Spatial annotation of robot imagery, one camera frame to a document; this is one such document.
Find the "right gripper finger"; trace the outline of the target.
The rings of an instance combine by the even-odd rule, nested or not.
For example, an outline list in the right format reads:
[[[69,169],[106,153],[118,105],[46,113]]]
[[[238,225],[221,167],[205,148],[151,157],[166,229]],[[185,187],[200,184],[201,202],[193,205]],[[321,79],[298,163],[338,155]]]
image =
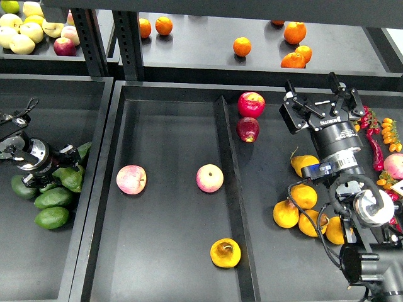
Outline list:
[[[318,116],[318,107],[309,99],[297,94],[290,79],[284,85],[286,94],[279,112],[291,134],[296,134],[302,129],[315,129],[310,120],[311,115]]]
[[[346,87],[346,84],[340,82],[334,72],[328,74],[327,80],[333,93],[330,115],[350,121],[357,121],[364,117],[365,109],[358,90]]]

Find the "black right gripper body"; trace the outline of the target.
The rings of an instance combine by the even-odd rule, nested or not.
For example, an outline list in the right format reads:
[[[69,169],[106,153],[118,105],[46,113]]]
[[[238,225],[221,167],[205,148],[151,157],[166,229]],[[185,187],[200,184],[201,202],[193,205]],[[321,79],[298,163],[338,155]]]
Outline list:
[[[342,150],[358,152],[363,144],[348,118],[340,116],[323,118],[311,116],[308,121],[310,136],[320,159],[325,159]]]

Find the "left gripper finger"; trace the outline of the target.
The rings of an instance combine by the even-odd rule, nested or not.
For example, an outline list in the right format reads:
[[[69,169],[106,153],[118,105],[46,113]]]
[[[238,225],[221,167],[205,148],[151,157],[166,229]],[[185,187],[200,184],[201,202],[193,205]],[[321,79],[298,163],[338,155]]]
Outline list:
[[[49,176],[34,176],[33,174],[28,174],[21,178],[23,184],[28,188],[43,189],[50,184],[55,184],[56,180]]]
[[[68,144],[59,150],[60,168],[72,168],[74,171],[79,171],[80,160],[81,156],[79,151],[72,144]]]

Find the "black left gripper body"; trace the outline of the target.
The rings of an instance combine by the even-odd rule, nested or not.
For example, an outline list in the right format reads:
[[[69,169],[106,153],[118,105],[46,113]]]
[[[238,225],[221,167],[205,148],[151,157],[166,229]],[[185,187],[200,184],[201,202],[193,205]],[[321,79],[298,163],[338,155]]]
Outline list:
[[[41,181],[54,181],[52,173],[60,167],[62,154],[43,140],[30,140],[26,153],[36,160],[29,161],[25,159],[22,163],[18,164],[18,168],[29,172]]]

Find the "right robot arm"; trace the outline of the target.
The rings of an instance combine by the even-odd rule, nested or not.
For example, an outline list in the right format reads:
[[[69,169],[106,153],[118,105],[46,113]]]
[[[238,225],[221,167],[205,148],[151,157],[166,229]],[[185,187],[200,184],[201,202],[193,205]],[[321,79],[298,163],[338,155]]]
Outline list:
[[[280,114],[289,131],[307,129],[319,162],[302,169],[302,182],[322,183],[341,220],[344,243],[327,256],[350,286],[363,286],[368,301],[402,300],[402,235],[388,228],[402,206],[381,191],[358,165],[362,142],[354,122],[365,115],[358,91],[328,75],[332,97],[312,102],[290,81]]]

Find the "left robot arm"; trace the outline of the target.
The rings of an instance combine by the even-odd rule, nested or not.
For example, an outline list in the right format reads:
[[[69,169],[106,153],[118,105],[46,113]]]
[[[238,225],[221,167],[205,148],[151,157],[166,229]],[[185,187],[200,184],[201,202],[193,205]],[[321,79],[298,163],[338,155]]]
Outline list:
[[[1,113],[1,160],[27,173],[21,181],[28,188],[42,188],[55,182],[53,173],[59,168],[78,171],[81,160],[77,148],[71,144],[57,150],[45,140],[25,133],[31,121],[28,113],[38,102],[37,97],[32,97],[22,110]]]

